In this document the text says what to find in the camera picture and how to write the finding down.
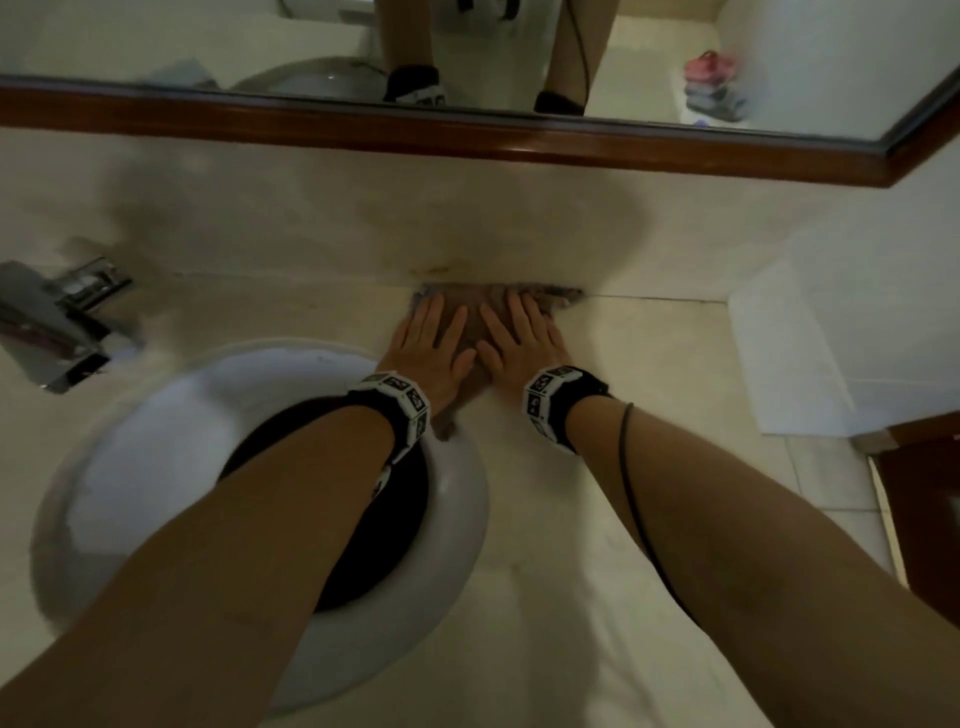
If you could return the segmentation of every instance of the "bathroom wall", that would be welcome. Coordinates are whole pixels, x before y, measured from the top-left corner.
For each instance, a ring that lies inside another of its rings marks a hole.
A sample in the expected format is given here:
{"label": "bathroom wall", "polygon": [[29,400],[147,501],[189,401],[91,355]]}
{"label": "bathroom wall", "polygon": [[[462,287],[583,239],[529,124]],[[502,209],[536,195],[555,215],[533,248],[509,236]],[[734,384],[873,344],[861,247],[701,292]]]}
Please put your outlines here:
{"label": "bathroom wall", "polygon": [[960,65],[956,0],[729,0],[751,125],[880,138]]}
{"label": "bathroom wall", "polygon": [[855,435],[960,409],[960,137],[798,227],[731,297],[761,430]]}
{"label": "bathroom wall", "polygon": [[0,130],[0,259],[532,280],[724,301],[851,193],[797,182]]}

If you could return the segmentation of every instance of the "brown cloth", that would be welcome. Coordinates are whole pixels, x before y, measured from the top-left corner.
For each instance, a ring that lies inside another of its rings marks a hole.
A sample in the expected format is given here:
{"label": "brown cloth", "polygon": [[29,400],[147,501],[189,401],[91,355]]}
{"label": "brown cloth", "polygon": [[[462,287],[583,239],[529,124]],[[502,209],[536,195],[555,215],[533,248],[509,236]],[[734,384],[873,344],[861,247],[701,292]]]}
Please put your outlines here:
{"label": "brown cloth", "polygon": [[[460,346],[457,349],[457,353],[460,353],[465,349],[476,347],[477,342],[481,340],[488,341],[496,346],[490,338],[487,325],[480,317],[480,304],[484,302],[496,312],[500,321],[516,337],[513,317],[507,307],[507,293],[509,291],[516,291],[520,294],[529,293],[534,297],[540,311],[546,316],[553,316],[554,311],[577,303],[584,297],[584,292],[579,288],[565,288],[545,283],[427,283],[414,294],[411,301],[411,310],[416,308],[424,297],[443,293],[445,301],[444,316],[440,321],[439,338],[450,326],[450,321],[457,309],[465,305],[468,309],[468,316],[467,325],[464,327],[464,334],[460,337]],[[454,432],[453,418],[457,411],[487,389],[490,384],[490,373],[478,360],[461,385],[457,399],[443,411],[434,413],[433,429],[438,438],[443,441],[449,439]]]}

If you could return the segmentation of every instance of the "drain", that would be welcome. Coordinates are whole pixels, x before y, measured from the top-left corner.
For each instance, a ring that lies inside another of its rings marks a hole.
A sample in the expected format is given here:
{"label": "drain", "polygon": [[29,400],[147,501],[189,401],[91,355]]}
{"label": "drain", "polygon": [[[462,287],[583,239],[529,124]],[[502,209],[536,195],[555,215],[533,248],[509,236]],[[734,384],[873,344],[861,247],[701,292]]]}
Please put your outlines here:
{"label": "drain", "polygon": [[[275,414],[240,443],[218,480],[287,435],[336,409],[339,404],[338,397],[320,397],[302,401]],[[396,464],[387,487],[360,519],[347,548],[326,580],[315,614],[360,598],[396,569],[420,531],[429,491],[426,457],[422,445],[417,444]]]}

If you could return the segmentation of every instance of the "sink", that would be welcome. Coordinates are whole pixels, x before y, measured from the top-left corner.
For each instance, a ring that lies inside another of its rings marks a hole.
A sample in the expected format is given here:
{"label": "sink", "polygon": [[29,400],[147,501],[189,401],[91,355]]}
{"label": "sink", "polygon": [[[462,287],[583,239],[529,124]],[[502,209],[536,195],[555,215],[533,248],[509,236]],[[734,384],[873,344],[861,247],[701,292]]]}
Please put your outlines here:
{"label": "sink", "polygon": [[[251,433],[300,402],[344,394],[375,363],[327,342],[250,342],[113,413],[61,465],[36,517],[34,589],[53,628],[68,627],[138,546],[212,489]],[[436,627],[466,585],[487,525],[483,465],[462,433],[441,443],[428,431],[421,443],[428,497],[412,544],[363,596],[311,618],[273,708],[373,676]]]}

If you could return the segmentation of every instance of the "wristband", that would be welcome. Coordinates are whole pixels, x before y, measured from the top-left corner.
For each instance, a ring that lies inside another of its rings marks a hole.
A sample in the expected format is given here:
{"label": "wristband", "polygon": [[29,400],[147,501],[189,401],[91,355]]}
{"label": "wristband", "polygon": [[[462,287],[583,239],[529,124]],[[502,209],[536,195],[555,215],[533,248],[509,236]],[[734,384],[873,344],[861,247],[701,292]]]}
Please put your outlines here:
{"label": "wristband", "polygon": [[396,372],[378,372],[354,384],[344,406],[360,405],[383,415],[394,429],[394,449],[376,482],[376,496],[390,479],[390,468],[407,454],[430,423],[430,400],[413,379]]}
{"label": "wristband", "polygon": [[523,388],[523,413],[556,447],[577,454],[566,437],[566,416],[586,397],[609,397],[610,387],[577,367],[551,367],[537,372]]}

